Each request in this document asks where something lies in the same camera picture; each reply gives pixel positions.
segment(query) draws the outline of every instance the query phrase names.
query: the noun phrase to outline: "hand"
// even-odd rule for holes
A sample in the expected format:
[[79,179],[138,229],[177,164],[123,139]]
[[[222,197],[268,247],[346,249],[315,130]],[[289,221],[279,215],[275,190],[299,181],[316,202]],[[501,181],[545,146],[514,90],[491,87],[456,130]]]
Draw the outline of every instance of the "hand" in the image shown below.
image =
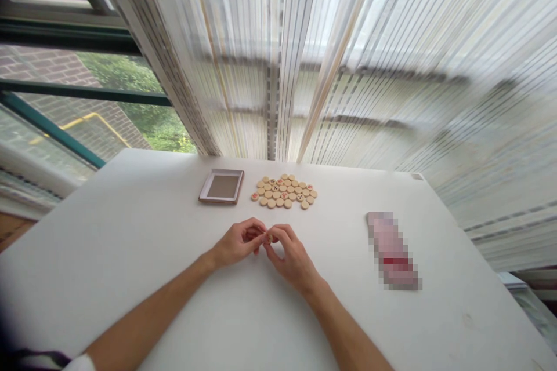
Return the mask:
[[268,241],[266,231],[263,222],[254,217],[234,223],[207,255],[210,255],[215,268],[236,264],[251,252],[258,254],[259,246]]
[[268,244],[268,239],[265,240],[263,247],[271,263],[302,296],[309,295],[323,279],[290,225],[277,224],[267,233],[277,237],[284,248],[284,258],[281,258]]

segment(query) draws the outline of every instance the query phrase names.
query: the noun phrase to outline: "small box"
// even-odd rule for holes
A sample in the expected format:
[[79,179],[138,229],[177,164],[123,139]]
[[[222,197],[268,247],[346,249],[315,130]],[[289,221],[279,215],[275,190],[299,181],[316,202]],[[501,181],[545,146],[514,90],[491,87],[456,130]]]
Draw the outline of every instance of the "small box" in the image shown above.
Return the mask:
[[213,168],[201,189],[199,201],[237,204],[243,180],[243,171]]

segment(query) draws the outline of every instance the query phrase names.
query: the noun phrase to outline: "green foliage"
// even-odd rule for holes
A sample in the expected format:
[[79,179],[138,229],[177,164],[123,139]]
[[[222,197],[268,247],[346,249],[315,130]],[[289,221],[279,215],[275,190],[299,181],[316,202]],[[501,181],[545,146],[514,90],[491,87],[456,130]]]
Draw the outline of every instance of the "green foliage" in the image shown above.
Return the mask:
[[[77,55],[105,88],[163,92],[143,58],[87,52]],[[174,109],[136,103],[118,105],[153,149],[197,152]]]

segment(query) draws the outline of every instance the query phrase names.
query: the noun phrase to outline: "forearm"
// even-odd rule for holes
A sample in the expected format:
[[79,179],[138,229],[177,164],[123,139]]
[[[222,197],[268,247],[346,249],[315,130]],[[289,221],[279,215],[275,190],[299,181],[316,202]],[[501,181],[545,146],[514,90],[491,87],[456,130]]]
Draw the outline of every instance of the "forearm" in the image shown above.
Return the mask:
[[304,298],[323,328],[342,371],[393,370],[325,280],[319,279]]
[[104,332],[85,350],[96,371],[136,369],[214,270],[211,257],[202,255]]

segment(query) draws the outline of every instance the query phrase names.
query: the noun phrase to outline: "white curtain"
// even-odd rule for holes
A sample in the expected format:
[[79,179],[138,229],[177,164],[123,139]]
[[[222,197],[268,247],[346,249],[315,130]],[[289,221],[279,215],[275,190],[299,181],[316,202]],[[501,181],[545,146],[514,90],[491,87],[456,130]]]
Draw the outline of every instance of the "white curtain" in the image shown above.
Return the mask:
[[557,263],[557,0],[116,1],[200,153],[420,172]]

